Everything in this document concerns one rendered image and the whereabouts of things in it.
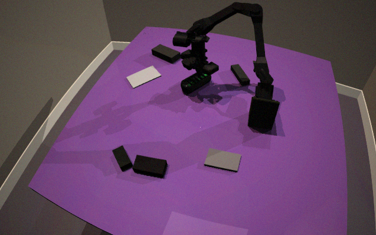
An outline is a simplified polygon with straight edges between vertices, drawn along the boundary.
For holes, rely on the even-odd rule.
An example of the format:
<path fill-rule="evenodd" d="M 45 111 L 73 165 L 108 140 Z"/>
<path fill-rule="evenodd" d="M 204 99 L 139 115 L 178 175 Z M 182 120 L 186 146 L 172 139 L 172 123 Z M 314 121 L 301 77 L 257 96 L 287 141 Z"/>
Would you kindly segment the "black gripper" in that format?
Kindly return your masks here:
<path fill-rule="evenodd" d="M 196 68 L 197 74 L 199 77 L 201 77 L 202 73 L 204 72 L 207 75 L 212 75 L 216 71 L 219 70 L 219 66 L 213 63 L 212 61 L 209 63 L 207 61 L 207 57 L 205 56 L 205 52 L 207 52 L 207 49 L 204 49 L 202 51 L 193 51 L 193 49 L 188 49 L 181 53 L 181 59 L 184 59 L 185 57 L 188 57 L 191 53 L 194 57 L 199 57 L 201 60 L 201 65 L 198 65 Z"/>

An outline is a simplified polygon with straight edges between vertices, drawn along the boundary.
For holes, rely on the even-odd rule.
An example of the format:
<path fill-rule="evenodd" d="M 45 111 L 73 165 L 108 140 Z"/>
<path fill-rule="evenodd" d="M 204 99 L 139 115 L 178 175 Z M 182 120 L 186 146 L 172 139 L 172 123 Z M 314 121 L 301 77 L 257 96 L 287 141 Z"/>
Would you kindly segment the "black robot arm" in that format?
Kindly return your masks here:
<path fill-rule="evenodd" d="M 235 15 L 236 13 L 251 17 L 254 25 L 257 60 L 253 61 L 253 71 L 256 72 L 256 76 L 260 79 L 260 83 L 258 82 L 258 86 L 256 86 L 255 96 L 257 98 L 273 101 L 274 85 L 272 85 L 272 82 L 274 79 L 269 74 L 269 68 L 265 56 L 262 29 L 263 9 L 259 4 L 234 2 L 232 5 L 229 5 L 210 17 L 195 21 L 193 26 L 186 32 L 177 31 L 173 37 L 173 45 L 176 47 L 188 47 L 191 45 L 193 51 L 204 50 L 205 43 L 207 43 L 210 39 L 208 36 L 206 36 L 206 34 L 208 34 L 214 28 L 214 26 Z M 188 57 L 185 57 L 181 63 L 184 68 L 192 70 L 197 68 L 198 65 L 201 65 L 201 60 L 197 56 L 194 57 L 191 53 Z"/>

